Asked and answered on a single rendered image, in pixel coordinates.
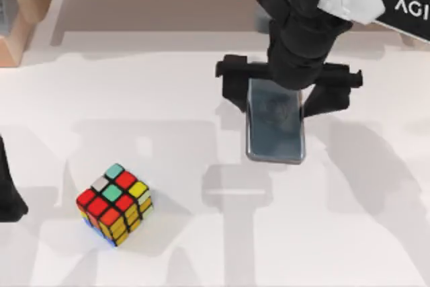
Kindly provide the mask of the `dark smartphone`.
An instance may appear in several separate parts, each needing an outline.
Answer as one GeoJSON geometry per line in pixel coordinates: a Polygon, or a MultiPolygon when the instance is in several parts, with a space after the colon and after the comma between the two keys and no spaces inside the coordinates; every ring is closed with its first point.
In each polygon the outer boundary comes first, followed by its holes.
{"type": "Polygon", "coordinates": [[[302,92],[251,79],[247,94],[246,154],[253,161],[299,165],[306,156],[302,92]]]}

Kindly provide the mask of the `multicoloured puzzle cube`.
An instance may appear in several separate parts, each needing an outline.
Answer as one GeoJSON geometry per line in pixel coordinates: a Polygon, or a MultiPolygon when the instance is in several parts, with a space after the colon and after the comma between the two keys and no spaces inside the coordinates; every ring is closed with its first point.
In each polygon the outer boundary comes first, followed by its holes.
{"type": "Polygon", "coordinates": [[[154,210],[149,186],[119,163],[81,192],[76,205],[85,223],[114,247],[154,210]]]}

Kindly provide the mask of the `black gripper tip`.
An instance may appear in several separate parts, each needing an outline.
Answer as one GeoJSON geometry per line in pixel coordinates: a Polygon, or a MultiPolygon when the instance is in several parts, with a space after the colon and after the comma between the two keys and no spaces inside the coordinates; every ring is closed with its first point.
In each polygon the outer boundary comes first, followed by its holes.
{"type": "Polygon", "coordinates": [[[0,135],[0,222],[17,222],[28,213],[9,170],[3,137],[0,135]]]}

